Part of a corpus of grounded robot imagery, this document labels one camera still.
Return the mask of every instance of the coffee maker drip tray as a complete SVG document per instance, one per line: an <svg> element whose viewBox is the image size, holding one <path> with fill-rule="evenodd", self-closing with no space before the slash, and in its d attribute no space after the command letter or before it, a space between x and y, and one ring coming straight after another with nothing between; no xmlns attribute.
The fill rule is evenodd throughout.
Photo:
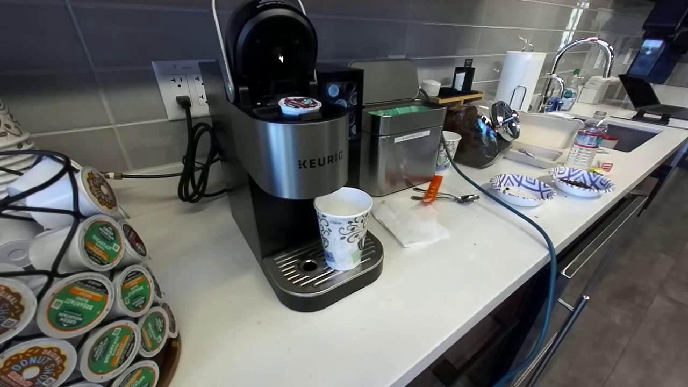
<svg viewBox="0 0 688 387"><path fill-rule="evenodd" d="M382 243L368 232L362 268L327 268L321 242L261 260L266 279L285 305L301 313L323 310L373 284L382 272Z"/></svg>

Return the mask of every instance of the orange object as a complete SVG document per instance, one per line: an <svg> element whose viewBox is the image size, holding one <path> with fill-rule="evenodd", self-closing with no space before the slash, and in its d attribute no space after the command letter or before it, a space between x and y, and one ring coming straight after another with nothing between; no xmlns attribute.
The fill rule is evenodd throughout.
<svg viewBox="0 0 688 387"><path fill-rule="evenodd" d="M432 204L434 200L437 200L437 193L438 193L438 187L443 185L443 176L440 175L434 175L432 178L430 178L430 187L425 190L425 193L423 193L423 204Z"/></svg>

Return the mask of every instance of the kitchen sink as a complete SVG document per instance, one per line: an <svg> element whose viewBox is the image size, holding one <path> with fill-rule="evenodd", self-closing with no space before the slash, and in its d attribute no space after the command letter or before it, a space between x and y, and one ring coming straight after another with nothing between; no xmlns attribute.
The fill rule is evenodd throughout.
<svg viewBox="0 0 688 387"><path fill-rule="evenodd" d="M619 140L615 150L632 154L634 149L639 149L641 144L646 144L658 133L608 125L608 135Z"/></svg>

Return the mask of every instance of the keurig logo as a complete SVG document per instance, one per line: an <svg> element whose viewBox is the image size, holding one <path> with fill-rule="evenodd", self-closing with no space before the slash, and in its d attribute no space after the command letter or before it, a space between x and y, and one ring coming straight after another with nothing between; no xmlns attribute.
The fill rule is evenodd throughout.
<svg viewBox="0 0 688 387"><path fill-rule="evenodd" d="M344 150L327 155L327 157L300 159L300 171L324 169L324 167L337 164L343 159L344 159Z"/></svg>

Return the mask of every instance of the keurig coffee maker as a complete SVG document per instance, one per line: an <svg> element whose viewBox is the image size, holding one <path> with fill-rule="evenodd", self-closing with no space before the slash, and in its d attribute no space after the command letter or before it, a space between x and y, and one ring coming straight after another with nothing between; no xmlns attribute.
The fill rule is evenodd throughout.
<svg viewBox="0 0 688 387"><path fill-rule="evenodd" d="M232 216L280 302L323 310L380 275L382 246L366 238L362 268L324 264L314 198L349 178L349 117L324 102L318 113L282 115L282 98L318 99L318 37L304 11L251 0L224 39L224 84L205 71L213 125L221 129Z"/></svg>

